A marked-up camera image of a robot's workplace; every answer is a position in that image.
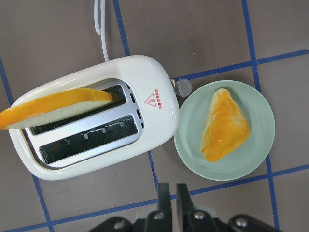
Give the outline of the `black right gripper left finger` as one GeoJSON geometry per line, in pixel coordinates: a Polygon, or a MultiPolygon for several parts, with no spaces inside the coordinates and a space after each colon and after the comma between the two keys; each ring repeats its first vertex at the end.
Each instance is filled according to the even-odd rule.
{"type": "Polygon", "coordinates": [[[170,192],[168,183],[158,184],[158,205],[157,209],[164,212],[164,215],[172,216],[172,207],[170,202],[170,192]]]}

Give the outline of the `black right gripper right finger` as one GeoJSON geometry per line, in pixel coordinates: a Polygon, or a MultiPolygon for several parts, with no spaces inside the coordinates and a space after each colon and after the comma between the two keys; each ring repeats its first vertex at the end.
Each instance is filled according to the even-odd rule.
{"type": "Polygon", "coordinates": [[[189,212],[194,210],[194,204],[185,183],[179,183],[176,185],[176,205],[179,217],[186,216],[189,212]]]}

